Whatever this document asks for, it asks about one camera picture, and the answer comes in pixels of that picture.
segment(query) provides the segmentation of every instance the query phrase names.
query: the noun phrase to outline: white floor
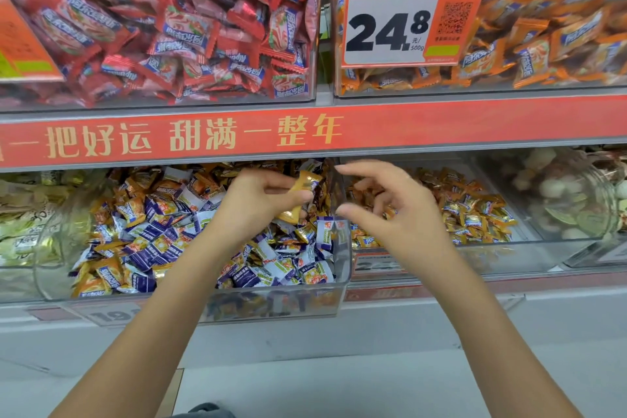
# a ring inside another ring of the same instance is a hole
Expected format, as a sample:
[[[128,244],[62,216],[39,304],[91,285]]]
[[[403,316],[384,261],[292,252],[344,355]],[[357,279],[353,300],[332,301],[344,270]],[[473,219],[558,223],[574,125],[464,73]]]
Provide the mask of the white floor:
[[[587,418],[624,418],[626,340],[534,351]],[[44,418],[75,382],[0,382],[0,414]],[[459,350],[185,369],[174,411],[205,401],[238,418],[488,416]]]

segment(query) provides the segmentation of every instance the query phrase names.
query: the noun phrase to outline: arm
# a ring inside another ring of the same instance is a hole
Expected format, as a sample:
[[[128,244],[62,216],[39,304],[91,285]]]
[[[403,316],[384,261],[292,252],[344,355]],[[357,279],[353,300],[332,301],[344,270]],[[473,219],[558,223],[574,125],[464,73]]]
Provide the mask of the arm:
[[[153,418],[223,264],[277,214],[311,192],[266,194],[294,179],[244,170],[208,227],[178,258],[146,305],[52,412],[50,418]]]
[[[404,170],[379,161],[337,166],[363,176],[356,188],[381,186],[373,212],[344,204],[337,213],[380,239],[438,300],[457,331],[493,418],[581,418],[547,373],[482,278],[459,256],[431,192]],[[399,210],[380,217],[388,204]]]

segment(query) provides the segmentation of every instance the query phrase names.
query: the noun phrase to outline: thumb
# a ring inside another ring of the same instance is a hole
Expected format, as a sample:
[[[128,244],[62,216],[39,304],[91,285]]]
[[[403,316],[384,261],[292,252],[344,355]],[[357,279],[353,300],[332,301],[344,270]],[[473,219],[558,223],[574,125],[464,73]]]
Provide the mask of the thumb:
[[[377,238],[380,237],[382,240],[390,226],[387,220],[376,216],[355,203],[343,203],[335,210],[335,213],[348,218],[351,222],[359,225],[360,228]]]
[[[276,214],[291,210],[298,205],[309,203],[314,199],[314,193],[310,190],[290,190],[280,195],[269,195],[272,208]]]

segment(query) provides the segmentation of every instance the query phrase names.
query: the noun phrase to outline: hand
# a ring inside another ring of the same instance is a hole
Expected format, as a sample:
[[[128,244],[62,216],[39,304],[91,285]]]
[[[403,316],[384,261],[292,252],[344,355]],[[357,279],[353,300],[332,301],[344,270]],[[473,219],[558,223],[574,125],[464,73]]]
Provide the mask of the hand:
[[[289,192],[293,177],[265,169],[244,169],[229,187],[207,231],[237,249],[259,234],[279,213],[309,203],[307,190]]]
[[[372,212],[354,203],[344,203],[337,213],[356,223],[377,240],[413,274],[420,276],[444,256],[458,257],[442,223],[442,213],[433,194],[403,169],[388,162],[363,160],[335,167],[343,175],[364,177],[357,190],[383,190],[376,196]],[[381,217],[392,205],[398,214]]]

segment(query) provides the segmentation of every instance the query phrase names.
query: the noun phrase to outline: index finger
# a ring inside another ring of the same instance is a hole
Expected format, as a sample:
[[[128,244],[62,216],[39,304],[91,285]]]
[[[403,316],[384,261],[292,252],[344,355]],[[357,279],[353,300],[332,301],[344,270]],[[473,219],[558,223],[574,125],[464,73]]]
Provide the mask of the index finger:
[[[261,182],[263,188],[282,188],[289,190],[296,182],[294,177],[283,175],[275,170],[244,169],[239,175],[242,173],[255,177],[259,182]]]
[[[414,182],[412,177],[400,167],[380,160],[359,160],[336,165],[335,168],[342,175],[373,178],[380,186],[395,194],[403,193],[408,182]]]

